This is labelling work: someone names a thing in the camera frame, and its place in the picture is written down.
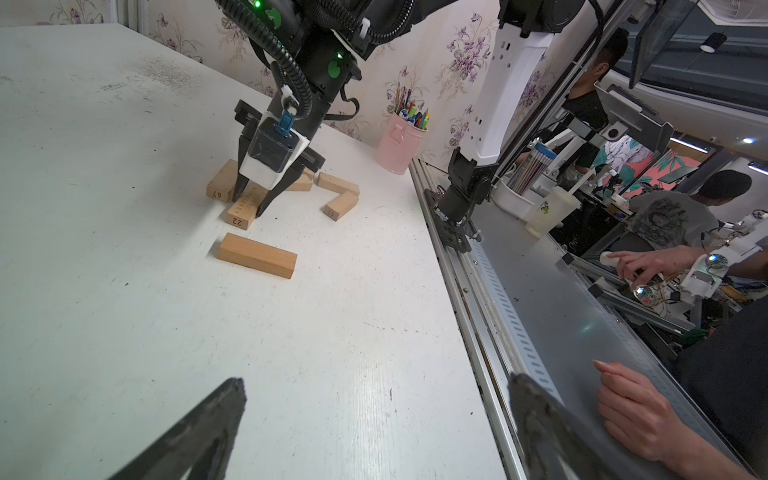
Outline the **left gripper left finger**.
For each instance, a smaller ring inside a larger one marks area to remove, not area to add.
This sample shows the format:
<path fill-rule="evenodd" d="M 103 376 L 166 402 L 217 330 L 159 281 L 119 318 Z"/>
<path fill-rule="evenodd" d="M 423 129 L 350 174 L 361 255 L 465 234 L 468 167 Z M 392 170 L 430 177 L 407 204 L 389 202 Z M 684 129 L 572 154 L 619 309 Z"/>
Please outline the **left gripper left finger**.
<path fill-rule="evenodd" d="M 225 380 L 112 477 L 225 478 L 246 402 L 244 380 Z"/>

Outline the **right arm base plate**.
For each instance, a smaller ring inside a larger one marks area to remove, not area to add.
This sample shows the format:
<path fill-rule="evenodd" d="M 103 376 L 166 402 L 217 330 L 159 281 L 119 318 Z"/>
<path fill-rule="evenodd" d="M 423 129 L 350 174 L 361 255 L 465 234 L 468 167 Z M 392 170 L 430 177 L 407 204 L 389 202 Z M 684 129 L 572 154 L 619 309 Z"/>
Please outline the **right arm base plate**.
<path fill-rule="evenodd" d="M 470 220 L 474 205 L 454 186 L 443 193 L 430 189 L 423 193 L 442 245 L 458 253 L 470 252 L 469 239 L 476 235 Z"/>

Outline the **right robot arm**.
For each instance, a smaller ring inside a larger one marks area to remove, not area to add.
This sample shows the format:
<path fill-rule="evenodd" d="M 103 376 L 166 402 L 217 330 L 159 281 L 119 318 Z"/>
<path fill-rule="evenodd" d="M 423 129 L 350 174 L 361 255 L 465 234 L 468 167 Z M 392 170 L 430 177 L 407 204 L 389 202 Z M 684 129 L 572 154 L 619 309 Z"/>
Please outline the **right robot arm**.
<path fill-rule="evenodd" d="M 394 115 L 396 88 L 411 90 L 411 101 L 423 112 L 429 109 L 431 119 L 415 157 L 431 166 L 447 170 L 450 152 L 470 128 L 470 114 L 476 113 L 481 84 L 488 73 L 493 54 L 491 49 L 497 30 L 495 19 L 498 1 L 459 1 L 447 13 L 437 13 L 416 25 L 411 33 L 390 44 L 377 47 L 372 56 L 361 62 L 362 81 L 352 81 L 350 97 L 361 103 L 360 112 L 350 120 L 326 120 L 329 127 L 376 147 L 387 122 Z M 575 53 L 580 43 L 576 35 L 586 33 L 592 21 L 586 20 L 585 6 L 565 31 L 557 34 L 542 54 L 529 77 L 519 101 L 514 102 L 513 125 L 552 86 L 555 73 L 561 73 L 566 53 Z M 231 53 L 226 73 L 243 83 L 246 62 L 256 68 L 254 79 L 247 85 L 265 94 L 274 93 L 271 73 L 254 63 L 260 63 L 253 51 L 247 53 L 246 36 L 235 24 L 222 16 L 217 33 L 220 49 Z"/>

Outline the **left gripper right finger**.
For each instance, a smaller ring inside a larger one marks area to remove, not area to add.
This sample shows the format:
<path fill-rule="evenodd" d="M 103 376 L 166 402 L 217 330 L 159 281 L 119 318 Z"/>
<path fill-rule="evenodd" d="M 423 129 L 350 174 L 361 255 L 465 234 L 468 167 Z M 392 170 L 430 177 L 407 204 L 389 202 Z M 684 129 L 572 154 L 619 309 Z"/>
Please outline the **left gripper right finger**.
<path fill-rule="evenodd" d="M 527 374 L 509 378 L 509 405 L 529 479 L 617 479 L 579 434 L 577 419 Z"/>

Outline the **operator hand near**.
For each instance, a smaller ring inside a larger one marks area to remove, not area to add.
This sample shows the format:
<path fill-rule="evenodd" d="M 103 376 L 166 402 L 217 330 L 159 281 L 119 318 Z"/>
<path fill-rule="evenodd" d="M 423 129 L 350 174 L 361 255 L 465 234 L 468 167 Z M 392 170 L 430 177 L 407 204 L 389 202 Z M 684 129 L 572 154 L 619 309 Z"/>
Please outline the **operator hand near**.
<path fill-rule="evenodd" d="M 702 477 L 703 441 L 645 376 L 619 363 L 594 361 L 600 372 L 598 411 L 605 429 L 632 453 L 685 479 Z"/>

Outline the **wooden block engraved text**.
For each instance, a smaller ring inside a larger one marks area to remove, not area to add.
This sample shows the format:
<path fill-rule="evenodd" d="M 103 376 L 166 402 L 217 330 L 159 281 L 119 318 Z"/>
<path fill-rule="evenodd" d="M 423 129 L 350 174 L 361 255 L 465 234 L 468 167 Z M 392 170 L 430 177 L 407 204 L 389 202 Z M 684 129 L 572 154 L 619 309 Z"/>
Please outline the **wooden block engraved text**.
<path fill-rule="evenodd" d="M 248 230 L 256 219 L 258 208 L 268 193 L 268 190 L 258 184 L 250 183 L 227 211 L 226 222 L 242 230 Z"/>

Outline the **wooden block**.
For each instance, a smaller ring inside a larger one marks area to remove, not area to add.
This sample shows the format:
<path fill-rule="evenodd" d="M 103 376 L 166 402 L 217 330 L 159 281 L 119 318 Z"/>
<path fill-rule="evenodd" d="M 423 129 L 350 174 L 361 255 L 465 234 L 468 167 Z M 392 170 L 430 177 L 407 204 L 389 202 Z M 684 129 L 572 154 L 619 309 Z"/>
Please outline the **wooden block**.
<path fill-rule="evenodd" d="M 264 243 L 227 233 L 220 243 L 216 257 L 270 275 L 291 279 L 297 255 Z"/>
<path fill-rule="evenodd" d="M 291 192 L 308 192 L 312 190 L 314 185 L 314 173 L 305 169 L 301 176 L 287 188 L 287 191 Z"/>
<path fill-rule="evenodd" d="M 330 175 L 326 172 L 320 172 L 317 175 L 316 185 L 339 194 L 351 193 L 355 196 L 360 195 L 360 188 L 357 184 Z"/>
<path fill-rule="evenodd" d="M 345 192 L 327 203 L 322 208 L 322 212 L 333 221 L 338 221 L 349 213 L 358 204 L 358 201 L 358 195 L 353 192 Z"/>
<path fill-rule="evenodd" d="M 232 201 L 236 181 L 238 178 L 238 164 L 236 160 L 228 160 L 216 173 L 206 186 L 206 196 L 224 203 Z"/>

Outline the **operator hand far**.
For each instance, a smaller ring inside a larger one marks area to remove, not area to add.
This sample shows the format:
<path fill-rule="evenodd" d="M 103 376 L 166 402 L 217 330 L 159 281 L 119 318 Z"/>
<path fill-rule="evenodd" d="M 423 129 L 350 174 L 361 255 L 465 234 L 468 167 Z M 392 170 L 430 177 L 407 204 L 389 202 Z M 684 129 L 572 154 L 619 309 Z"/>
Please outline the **operator hand far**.
<path fill-rule="evenodd" d="M 688 266 L 685 254 L 678 249 L 610 252 L 603 259 L 616 260 L 618 277 L 630 281 L 632 286 L 648 284 L 657 275 L 680 273 Z"/>

